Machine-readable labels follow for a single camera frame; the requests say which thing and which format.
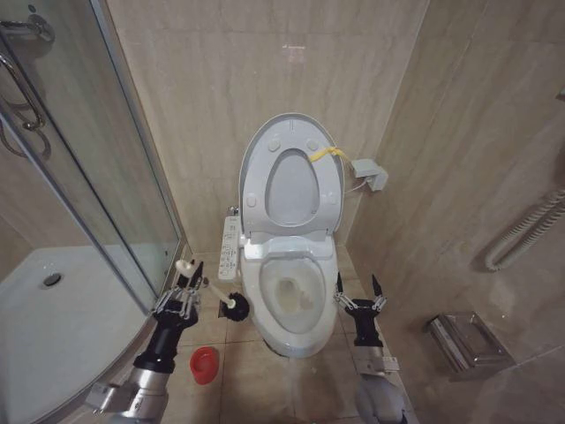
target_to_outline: toilet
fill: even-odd
[[[287,357],[314,355],[335,326],[343,165],[309,159],[334,146],[313,118],[279,115],[253,136],[239,174],[244,293],[260,334]]]

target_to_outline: bidet control panel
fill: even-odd
[[[239,243],[239,216],[226,216],[223,222],[222,251],[220,252],[220,280],[235,280]]]

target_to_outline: marble wall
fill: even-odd
[[[351,158],[375,155],[427,0],[109,6],[189,244],[204,253],[220,249],[245,148],[272,116],[311,115]],[[359,198],[346,198],[338,243]]]
[[[176,242],[92,7],[73,0],[37,0],[34,7],[54,28],[55,40],[11,37],[7,43],[49,110],[42,130],[52,154],[44,166],[103,244],[120,243],[114,225],[131,245]],[[15,0],[2,2],[0,12],[22,21],[30,14]],[[0,73],[2,96],[22,103],[7,72]],[[37,134],[24,133],[41,151]],[[33,247],[89,244],[26,159],[0,146],[0,165],[0,214],[9,215]]]
[[[31,253],[32,247],[0,216],[0,282]]]
[[[565,185],[565,3],[432,0],[347,247],[388,295],[380,324],[420,421],[564,422],[565,221],[511,268],[486,247]],[[472,309],[518,366],[448,381],[424,322]]]

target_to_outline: shower drain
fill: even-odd
[[[52,287],[55,284],[57,284],[59,281],[61,281],[62,278],[63,278],[63,275],[56,272],[54,274],[51,274],[47,278],[45,278],[43,280],[43,285],[45,285],[46,287]]]

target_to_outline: red plastic cup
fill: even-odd
[[[208,384],[215,379],[220,367],[218,351],[213,347],[200,347],[191,356],[190,368],[198,384]]]

